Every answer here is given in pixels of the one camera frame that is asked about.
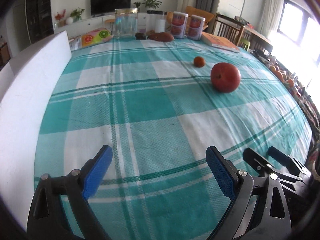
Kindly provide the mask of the large red apple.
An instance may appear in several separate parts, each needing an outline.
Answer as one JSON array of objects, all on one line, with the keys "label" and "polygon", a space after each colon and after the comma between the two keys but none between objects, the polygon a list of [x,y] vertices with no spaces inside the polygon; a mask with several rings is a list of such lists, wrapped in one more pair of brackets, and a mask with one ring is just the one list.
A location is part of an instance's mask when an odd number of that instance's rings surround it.
[{"label": "large red apple", "polygon": [[213,66],[210,72],[210,80],[217,91],[231,93],[239,87],[241,74],[233,64],[220,62]]}]

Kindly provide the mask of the teal plaid tablecloth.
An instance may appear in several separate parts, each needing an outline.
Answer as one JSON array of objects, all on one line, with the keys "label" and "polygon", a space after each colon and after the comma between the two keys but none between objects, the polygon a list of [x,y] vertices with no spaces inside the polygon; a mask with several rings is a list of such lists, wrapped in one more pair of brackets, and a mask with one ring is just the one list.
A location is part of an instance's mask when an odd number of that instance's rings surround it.
[{"label": "teal plaid tablecloth", "polygon": [[[211,83],[220,62],[240,71],[231,93]],[[244,149],[273,146],[304,161],[311,138],[285,86],[245,51],[112,40],[72,53],[42,120],[34,179],[69,174],[108,145],[112,163],[89,204],[112,239],[205,239],[229,204],[206,163],[209,146],[250,170]]]}]

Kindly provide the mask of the small orange tangerine back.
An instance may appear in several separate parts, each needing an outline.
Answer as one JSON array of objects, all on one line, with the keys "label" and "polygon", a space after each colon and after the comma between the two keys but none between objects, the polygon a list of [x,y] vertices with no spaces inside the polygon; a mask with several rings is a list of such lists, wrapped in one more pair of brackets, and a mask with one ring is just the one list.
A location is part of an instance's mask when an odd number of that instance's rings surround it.
[{"label": "small orange tangerine back", "polygon": [[193,60],[193,64],[197,68],[202,68],[206,64],[205,59],[203,57],[197,56]]}]

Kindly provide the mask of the white cardboard box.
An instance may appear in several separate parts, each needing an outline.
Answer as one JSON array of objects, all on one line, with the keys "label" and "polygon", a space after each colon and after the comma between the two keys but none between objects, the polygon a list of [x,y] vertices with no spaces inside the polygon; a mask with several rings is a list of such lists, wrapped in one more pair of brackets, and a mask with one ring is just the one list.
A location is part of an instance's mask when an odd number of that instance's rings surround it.
[{"label": "white cardboard box", "polygon": [[32,44],[1,70],[1,199],[23,229],[34,195],[41,122],[71,55],[63,31]]}]

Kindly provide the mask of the orange book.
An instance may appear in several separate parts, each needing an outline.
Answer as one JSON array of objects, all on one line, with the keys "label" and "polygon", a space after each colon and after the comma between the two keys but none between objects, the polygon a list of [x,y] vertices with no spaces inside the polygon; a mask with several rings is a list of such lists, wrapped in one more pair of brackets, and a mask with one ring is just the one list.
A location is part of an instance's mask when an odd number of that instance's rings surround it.
[{"label": "orange book", "polygon": [[235,53],[240,52],[240,49],[225,37],[219,37],[219,36],[215,36],[215,35],[203,32],[201,35],[201,40],[208,46],[211,46],[214,48],[228,50]]}]

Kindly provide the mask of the wooden chair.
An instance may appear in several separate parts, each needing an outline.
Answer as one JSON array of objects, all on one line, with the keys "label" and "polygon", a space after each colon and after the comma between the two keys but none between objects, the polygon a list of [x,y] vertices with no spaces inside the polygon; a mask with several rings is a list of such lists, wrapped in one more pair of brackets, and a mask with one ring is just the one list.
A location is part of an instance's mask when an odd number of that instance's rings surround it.
[{"label": "wooden chair", "polygon": [[212,34],[225,37],[238,46],[244,33],[245,25],[225,15],[215,16]]}]

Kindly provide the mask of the red can right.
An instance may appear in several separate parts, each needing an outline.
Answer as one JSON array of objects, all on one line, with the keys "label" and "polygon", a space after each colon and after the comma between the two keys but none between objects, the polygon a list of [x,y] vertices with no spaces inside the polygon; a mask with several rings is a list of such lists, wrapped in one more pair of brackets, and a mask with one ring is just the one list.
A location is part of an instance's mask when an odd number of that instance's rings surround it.
[{"label": "red can right", "polygon": [[187,38],[198,41],[201,38],[204,23],[204,17],[191,15]]}]

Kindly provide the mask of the sweet potato by jars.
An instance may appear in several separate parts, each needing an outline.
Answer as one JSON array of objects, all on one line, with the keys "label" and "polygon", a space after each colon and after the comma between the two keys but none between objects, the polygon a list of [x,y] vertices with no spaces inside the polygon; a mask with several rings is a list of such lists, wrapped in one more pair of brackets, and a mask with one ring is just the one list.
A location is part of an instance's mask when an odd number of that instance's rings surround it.
[{"label": "sweet potato by jars", "polygon": [[171,33],[153,33],[148,36],[148,39],[158,42],[171,42],[174,40],[174,37]]}]

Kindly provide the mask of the red can left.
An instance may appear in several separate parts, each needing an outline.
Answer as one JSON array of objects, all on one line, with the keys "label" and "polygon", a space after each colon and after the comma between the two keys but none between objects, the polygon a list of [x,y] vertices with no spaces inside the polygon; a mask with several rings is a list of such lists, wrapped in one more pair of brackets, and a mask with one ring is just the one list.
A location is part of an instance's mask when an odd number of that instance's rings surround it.
[{"label": "red can left", "polygon": [[170,33],[174,38],[184,38],[187,20],[188,14],[178,11],[173,12]]}]

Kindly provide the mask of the dark mushroom by jars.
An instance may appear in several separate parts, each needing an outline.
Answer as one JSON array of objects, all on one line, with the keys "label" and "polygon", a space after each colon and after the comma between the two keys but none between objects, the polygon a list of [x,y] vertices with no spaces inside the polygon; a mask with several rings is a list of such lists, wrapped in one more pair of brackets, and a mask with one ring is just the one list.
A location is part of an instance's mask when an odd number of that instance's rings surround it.
[{"label": "dark mushroom by jars", "polygon": [[135,38],[137,40],[146,40],[148,37],[145,33],[135,33]]}]

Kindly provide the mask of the clear jar black lid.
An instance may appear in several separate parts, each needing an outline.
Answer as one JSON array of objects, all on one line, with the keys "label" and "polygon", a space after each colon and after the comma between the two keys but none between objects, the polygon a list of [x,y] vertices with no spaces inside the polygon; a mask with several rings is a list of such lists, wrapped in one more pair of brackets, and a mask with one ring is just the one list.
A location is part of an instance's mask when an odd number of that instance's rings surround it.
[{"label": "clear jar black lid", "polygon": [[146,12],[146,35],[165,32],[167,12],[148,10]]}]

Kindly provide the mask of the fruit print pouch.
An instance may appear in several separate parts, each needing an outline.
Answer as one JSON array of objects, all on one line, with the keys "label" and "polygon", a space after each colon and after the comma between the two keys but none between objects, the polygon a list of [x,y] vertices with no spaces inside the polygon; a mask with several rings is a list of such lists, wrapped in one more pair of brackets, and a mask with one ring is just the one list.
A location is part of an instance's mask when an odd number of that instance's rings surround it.
[{"label": "fruit print pouch", "polygon": [[90,31],[81,37],[82,47],[89,47],[95,44],[105,43],[113,38],[111,32],[106,28],[99,28]]}]

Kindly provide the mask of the red flower vase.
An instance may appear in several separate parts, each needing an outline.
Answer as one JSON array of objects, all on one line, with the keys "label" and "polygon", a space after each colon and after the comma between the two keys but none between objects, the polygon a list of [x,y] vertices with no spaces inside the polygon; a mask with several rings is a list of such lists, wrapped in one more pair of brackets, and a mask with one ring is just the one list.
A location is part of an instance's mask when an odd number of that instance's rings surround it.
[{"label": "red flower vase", "polygon": [[66,9],[63,9],[62,12],[57,12],[54,15],[57,27],[63,26],[63,21],[64,21],[64,18],[65,18],[65,14],[66,14]]}]

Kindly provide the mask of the glass jar gold lid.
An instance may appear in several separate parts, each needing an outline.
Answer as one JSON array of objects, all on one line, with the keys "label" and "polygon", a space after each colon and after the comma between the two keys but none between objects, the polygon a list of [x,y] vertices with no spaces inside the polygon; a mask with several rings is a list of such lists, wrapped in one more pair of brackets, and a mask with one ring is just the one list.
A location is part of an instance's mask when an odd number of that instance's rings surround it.
[{"label": "glass jar gold lid", "polygon": [[116,9],[114,37],[126,40],[135,38],[137,22],[137,8]]}]

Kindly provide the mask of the white tv cabinet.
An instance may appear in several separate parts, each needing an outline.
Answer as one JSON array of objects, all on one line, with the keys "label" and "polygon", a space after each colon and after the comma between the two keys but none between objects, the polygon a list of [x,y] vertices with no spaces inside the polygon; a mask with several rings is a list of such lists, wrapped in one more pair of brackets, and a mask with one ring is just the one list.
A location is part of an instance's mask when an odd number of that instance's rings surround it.
[{"label": "white tv cabinet", "polygon": [[[146,30],[146,12],[138,12],[137,8],[132,10],[122,9],[122,11],[126,11],[126,13],[136,11],[137,14],[137,30],[141,32],[145,32]],[[106,14],[103,16],[87,18],[84,20],[79,20],[74,23],[64,25],[63,27],[58,27],[54,30],[55,34],[61,33],[63,31],[67,32],[67,36],[69,39],[77,37],[79,35],[83,35],[90,31],[100,28],[106,28],[111,33],[115,31],[115,20],[116,20],[116,12],[113,14]]]}]

